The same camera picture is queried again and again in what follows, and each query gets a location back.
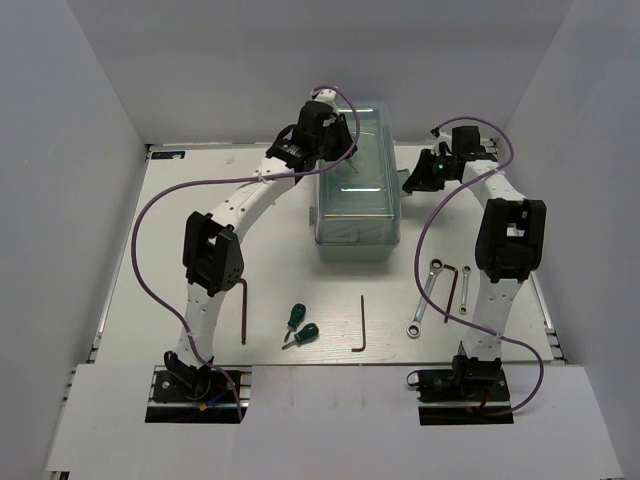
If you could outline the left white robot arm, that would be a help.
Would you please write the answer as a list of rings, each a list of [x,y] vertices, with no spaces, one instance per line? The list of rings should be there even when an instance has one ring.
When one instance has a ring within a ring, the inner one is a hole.
[[[319,162],[335,162],[356,150],[337,92],[320,89],[302,107],[297,123],[283,129],[255,170],[254,180],[241,185],[206,214],[192,213],[186,223],[183,264],[186,268],[186,326],[174,347],[186,366],[177,387],[199,399],[211,387],[204,361],[213,359],[213,335],[226,292],[241,279],[241,242],[252,225],[276,200],[291,190]]]

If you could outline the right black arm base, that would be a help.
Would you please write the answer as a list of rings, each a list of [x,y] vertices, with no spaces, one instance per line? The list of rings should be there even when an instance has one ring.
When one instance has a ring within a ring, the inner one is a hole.
[[[502,362],[459,354],[447,368],[414,370],[407,386],[418,392],[422,426],[506,425],[514,422]]]

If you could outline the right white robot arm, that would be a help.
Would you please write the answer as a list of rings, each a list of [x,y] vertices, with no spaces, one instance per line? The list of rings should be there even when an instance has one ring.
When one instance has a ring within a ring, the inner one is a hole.
[[[460,354],[492,362],[501,357],[516,295],[541,263],[546,205],[511,185],[505,166],[482,144],[477,126],[458,126],[450,132],[439,126],[431,134],[434,145],[421,151],[402,189],[408,194],[437,192],[458,181],[483,208],[475,244],[480,286]]]

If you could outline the large ratchet wrench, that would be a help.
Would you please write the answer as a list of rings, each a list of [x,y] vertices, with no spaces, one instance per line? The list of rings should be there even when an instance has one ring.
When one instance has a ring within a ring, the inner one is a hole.
[[[432,290],[435,286],[438,276],[444,269],[443,263],[440,259],[434,258],[431,260],[429,265],[429,272],[427,276],[427,280],[424,284],[424,292],[430,296]],[[425,311],[427,309],[427,301],[421,297],[419,303],[417,305],[416,311],[414,313],[414,317],[412,321],[409,323],[406,329],[406,334],[411,339],[417,339],[421,334],[421,322]]]

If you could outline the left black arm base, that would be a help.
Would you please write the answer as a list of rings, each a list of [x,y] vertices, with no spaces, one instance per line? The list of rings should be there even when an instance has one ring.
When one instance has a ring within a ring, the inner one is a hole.
[[[145,422],[239,424],[249,406],[251,380],[249,367],[231,367],[221,373],[189,366],[168,351],[164,364],[154,368]]]

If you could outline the green plastic toolbox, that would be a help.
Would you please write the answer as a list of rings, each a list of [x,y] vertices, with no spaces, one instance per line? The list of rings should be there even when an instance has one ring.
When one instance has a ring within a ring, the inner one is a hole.
[[[386,105],[356,107],[359,125],[350,108],[341,110],[350,132],[360,131],[356,153],[316,177],[312,221],[326,263],[384,262],[401,238],[401,188]]]

